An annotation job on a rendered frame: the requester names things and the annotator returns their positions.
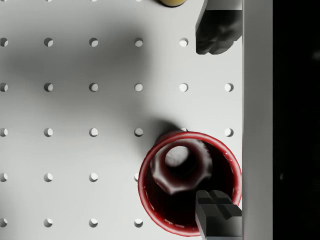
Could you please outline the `red mug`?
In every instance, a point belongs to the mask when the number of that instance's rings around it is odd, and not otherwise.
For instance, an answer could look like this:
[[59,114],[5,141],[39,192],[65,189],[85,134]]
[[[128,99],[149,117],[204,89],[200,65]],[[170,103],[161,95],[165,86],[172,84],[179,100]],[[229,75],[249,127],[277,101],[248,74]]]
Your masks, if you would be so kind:
[[201,237],[196,223],[199,190],[222,191],[239,207],[242,172],[235,155],[204,133],[174,130],[161,135],[138,176],[138,194],[147,214],[172,234]]

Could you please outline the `flat-sided can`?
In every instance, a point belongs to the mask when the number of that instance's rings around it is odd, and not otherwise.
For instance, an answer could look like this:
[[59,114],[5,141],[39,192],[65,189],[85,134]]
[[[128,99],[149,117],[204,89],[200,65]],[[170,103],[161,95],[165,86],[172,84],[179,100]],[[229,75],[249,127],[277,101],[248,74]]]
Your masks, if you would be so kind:
[[163,5],[167,6],[167,7],[178,7],[180,5],[182,5],[184,2],[186,2],[187,0],[158,0],[160,1]]

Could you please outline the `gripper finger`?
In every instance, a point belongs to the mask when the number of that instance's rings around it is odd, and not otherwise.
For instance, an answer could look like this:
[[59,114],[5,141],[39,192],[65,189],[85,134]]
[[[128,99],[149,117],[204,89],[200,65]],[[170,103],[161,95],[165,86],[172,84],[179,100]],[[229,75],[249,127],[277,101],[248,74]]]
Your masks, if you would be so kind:
[[202,240],[242,240],[242,210],[220,190],[196,192],[195,221]]
[[243,34],[243,0],[204,0],[196,22],[196,53],[219,55]]

